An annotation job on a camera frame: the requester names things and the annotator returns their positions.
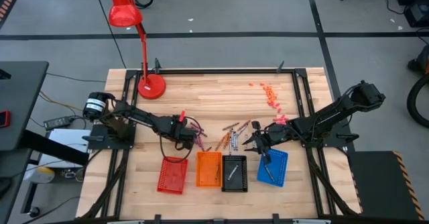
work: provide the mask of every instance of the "orange basket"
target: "orange basket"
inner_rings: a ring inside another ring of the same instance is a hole
[[[222,186],[222,153],[196,153],[196,185],[199,187]]]

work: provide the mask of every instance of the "lamp shade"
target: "lamp shade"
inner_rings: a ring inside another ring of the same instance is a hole
[[[143,20],[140,11],[131,0],[113,0],[109,23],[115,27],[135,26]]]

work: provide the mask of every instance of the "wooden table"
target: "wooden table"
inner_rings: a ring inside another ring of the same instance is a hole
[[[323,68],[307,68],[307,73],[317,111],[332,102],[329,86]],[[125,70],[110,70],[105,91],[120,99],[124,78]],[[197,119],[205,129],[208,135],[203,137],[206,148],[214,148],[225,134],[222,128],[232,123],[252,119],[265,126],[280,116],[267,105],[260,82],[270,84],[278,94],[282,114],[290,119],[299,117],[290,74],[169,74],[164,78],[167,83],[164,95],[150,101],[139,97],[137,107],[155,115],[180,114],[186,110],[186,115]],[[249,86],[249,82],[254,82],[255,86]],[[304,108],[308,114],[305,101]],[[245,130],[249,136],[251,132],[251,127]],[[239,143],[244,142],[245,133],[240,136]],[[173,143],[167,140],[163,145],[167,156],[186,154],[186,150],[176,151]],[[231,193],[221,192],[219,188],[196,187],[195,156],[199,149],[195,146],[188,158],[183,194],[166,194],[156,190],[162,163],[159,138],[151,129],[138,125],[135,147],[129,155],[121,219],[153,219],[155,214],[161,214],[162,219],[270,219],[272,213],[279,213],[280,218],[316,217],[304,148],[300,142],[287,142],[274,148],[289,153],[283,188],[256,181],[261,156],[255,152],[244,152],[243,146],[233,154],[247,156],[249,192]],[[228,149],[223,150],[223,154],[227,153]],[[335,148],[325,148],[324,153],[332,185],[350,208],[360,212],[347,157]],[[111,151],[103,150],[88,166],[76,216],[86,213],[104,189],[110,157]],[[324,212],[327,213],[324,189],[320,183],[319,186]],[[113,190],[110,215],[113,214],[115,195],[116,190]]]

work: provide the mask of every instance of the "lamp base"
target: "lamp base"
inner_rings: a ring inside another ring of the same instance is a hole
[[[157,99],[166,91],[166,82],[162,76],[158,74],[149,74],[147,76],[146,85],[143,78],[140,79],[138,90],[144,99]]]

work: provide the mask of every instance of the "gray concrete floor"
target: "gray concrete floor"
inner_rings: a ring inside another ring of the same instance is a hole
[[[105,9],[111,0],[102,0]],[[402,15],[385,8],[385,0],[316,0],[325,32],[410,32]],[[395,9],[400,9],[391,0]],[[144,9],[143,24],[151,33],[189,32],[315,32],[308,0],[155,0]],[[113,28],[115,33],[134,29]],[[3,35],[109,34],[98,0],[17,0]],[[406,64],[424,43],[418,38],[329,38],[327,39],[340,89],[361,79],[374,82],[387,99],[379,110],[356,114],[351,123],[361,137],[357,150],[397,150],[402,153],[422,210],[429,213],[429,167],[426,156],[429,130],[415,123],[406,111],[406,97],[418,76]],[[139,66],[139,40],[118,40],[125,63]],[[163,67],[325,66],[317,38],[180,38],[150,39],[149,61],[160,59]],[[0,41],[0,60],[47,60],[48,72],[75,78],[104,80],[110,68],[121,68],[113,40]],[[47,76],[42,90],[51,98],[82,107],[90,92],[103,90],[102,83],[85,83]],[[422,91],[419,105],[429,101]],[[32,117],[39,122],[71,114],[70,110],[41,99]],[[81,127],[76,122],[74,127]],[[44,130],[30,122],[28,129]],[[78,196],[81,185],[41,185],[34,205],[42,212]],[[10,223],[28,220],[19,214],[23,191]],[[69,220],[77,200],[34,223]]]

